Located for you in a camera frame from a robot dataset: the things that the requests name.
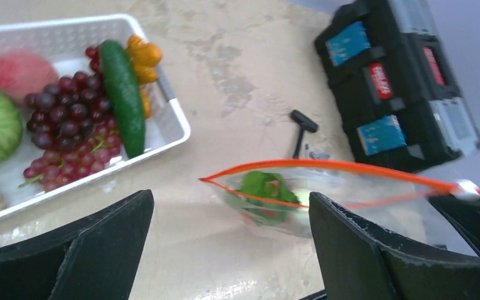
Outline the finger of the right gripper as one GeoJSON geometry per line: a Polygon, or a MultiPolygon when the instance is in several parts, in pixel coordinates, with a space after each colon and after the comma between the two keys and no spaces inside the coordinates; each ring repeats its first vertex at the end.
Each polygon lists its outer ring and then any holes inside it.
{"type": "Polygon", "coordinates": [[[453,196],[432,196],[428,202],[480,257],[480,200],[462,201],[453,196]]]}

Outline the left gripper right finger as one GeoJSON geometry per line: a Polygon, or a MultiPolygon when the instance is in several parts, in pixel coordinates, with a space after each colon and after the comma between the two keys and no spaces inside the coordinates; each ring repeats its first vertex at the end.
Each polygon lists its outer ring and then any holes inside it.
{"type": "Polygon", "coordinates": [[[321,193],[309,220],[329,299],[480,299],[480,257],[402,236],[321,193]]]}

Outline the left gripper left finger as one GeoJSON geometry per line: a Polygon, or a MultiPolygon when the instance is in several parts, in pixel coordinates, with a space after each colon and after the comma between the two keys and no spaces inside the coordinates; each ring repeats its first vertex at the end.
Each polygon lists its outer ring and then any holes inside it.
{"type": "Polygon", "coordinates": [[[127,299],[154,211],[150,190],[0,248],[0,299],[127,299]]]}

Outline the clear zip bag orange zipper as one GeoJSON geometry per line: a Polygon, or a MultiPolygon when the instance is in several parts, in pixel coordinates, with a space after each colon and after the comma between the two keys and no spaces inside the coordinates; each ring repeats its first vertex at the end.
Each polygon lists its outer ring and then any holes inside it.
{"type": "Polygon", "coordinates": [[[390,231],[432,246],[453,249],[461,243],[453,226],[428,202],[432,196],[453,196],[462,201],[480,200],[480,187],[461,180],[444,182],[415,174],[356,162],[313,159],[280,159],[235,166],[203,177],[223,202],[230,187],[239,186],[250,171],[278,173],[301,202],[291,217],[277,226],[257,225],[244,217],[248,228],[266,238],[310,238],[309,196],[312,192],[390,231]]]}

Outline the green cucumber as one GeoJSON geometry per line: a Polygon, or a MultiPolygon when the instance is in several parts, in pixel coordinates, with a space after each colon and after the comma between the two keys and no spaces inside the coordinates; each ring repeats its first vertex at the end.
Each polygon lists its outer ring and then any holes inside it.
{"type": "Polygon", "coordinates": [[[99,61],[125,152],[130,159],[140,156],[145,149],[146,121],[130,58],[120,43],[108,39],[99,45],[99,61]]]}

